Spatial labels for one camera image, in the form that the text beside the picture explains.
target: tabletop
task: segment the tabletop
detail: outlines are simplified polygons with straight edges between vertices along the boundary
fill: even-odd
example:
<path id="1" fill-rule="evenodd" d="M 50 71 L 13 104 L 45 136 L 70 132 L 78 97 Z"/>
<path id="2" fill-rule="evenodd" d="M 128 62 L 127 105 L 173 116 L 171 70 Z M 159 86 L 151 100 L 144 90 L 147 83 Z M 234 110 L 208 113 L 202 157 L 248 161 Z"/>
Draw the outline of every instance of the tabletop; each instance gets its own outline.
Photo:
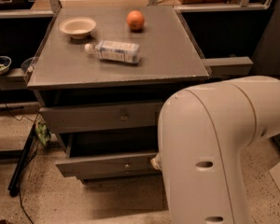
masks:
<path id="1" fill-rule="evenodd" d="M 145 16 L 142 32 L 126 23 L 132 10 Z M 62 21 L 88 17 L 96 21 L 82 40 L 59 30 Z M 84 50 L 100 40 L 140 45 L 139 64 L 100 60 Z M 28 83 L 30 89 L 73 89 L 192 80 L 208 77 L 196 49 L 172 6 L 62 8 Z"/>

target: bottle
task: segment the bottle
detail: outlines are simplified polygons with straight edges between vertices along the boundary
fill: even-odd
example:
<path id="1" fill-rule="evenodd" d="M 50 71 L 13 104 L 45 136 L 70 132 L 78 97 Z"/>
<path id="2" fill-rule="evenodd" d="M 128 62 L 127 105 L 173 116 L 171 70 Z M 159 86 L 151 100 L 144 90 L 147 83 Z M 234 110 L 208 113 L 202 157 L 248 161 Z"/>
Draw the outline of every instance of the bottle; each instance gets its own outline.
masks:
<path id="1" fill-rule="evenodd" d="M 125 63 L 139 63 L 139 45 L 134 43 L 102 40 L 99 44 L 86 44 L 85 50 L 94 53 L 99 59 Z"/>

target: drawer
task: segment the drawer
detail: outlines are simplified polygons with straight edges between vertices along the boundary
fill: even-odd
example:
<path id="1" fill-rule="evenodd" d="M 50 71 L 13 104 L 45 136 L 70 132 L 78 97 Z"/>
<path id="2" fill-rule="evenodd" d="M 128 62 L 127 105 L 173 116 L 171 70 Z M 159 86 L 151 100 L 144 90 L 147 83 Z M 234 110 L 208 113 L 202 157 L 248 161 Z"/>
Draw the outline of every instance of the drawer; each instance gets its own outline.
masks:
<path id="1" fill-rule="evenodd" d="M 43 107 L 40 114 L 53 133 L 75 133 L 157 125 L 162 101 Z"/>
<path id="2" fill-rule="evenodd" d="M 130 175 L 157 174 L 150 160 L 157 152 L 102 155 L 96 157 L 67 158 L 57 161 L 56 166 L 64 177 L 96 179 Z"/>

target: drawer handle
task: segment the drawer handle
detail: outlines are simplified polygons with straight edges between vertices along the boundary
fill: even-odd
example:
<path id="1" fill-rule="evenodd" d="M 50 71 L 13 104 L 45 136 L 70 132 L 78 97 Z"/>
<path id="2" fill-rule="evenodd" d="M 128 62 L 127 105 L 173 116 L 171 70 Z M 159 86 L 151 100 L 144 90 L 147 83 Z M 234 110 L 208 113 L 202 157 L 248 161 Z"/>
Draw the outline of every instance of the drawer handle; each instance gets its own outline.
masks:
<path id="1" fill-rule="evenodd" d="M 129 119 L 129 115 L 126 114 L 126 113 L 122 113 L 121 116 L 120 116 L 120 120 L 121 121 L 126 121 Z"/>

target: floor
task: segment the floor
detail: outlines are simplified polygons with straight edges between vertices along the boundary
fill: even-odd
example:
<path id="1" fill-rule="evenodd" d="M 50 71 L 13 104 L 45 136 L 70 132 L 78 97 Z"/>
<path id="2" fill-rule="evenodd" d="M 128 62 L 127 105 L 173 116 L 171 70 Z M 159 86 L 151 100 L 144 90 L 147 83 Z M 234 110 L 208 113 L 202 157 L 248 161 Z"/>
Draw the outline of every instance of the floor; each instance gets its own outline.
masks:
<path id="1" fill-rule="evenodd" d="M 38 105 L 0 112 L 0 150 L 25 144 Z M 21 176 L 22 205 L 34 223 L 138 223 L 166 224 L 169 217 L 161 175 L 88 181 L 64 178 L 54 162 L 65 157 L 58 142 L 49 147 L 34 142 L 35 158 Z M 269 170 L 280 161 L 272 140 L 245 148 L 242 167 L 247 199 L 254 223 L 280 224 L 280 192 Z M 0 163 L 0 220 L 31 223 L 23 213 L 20 195 L 12 198 L 7 187 L 16 163 Z"/>

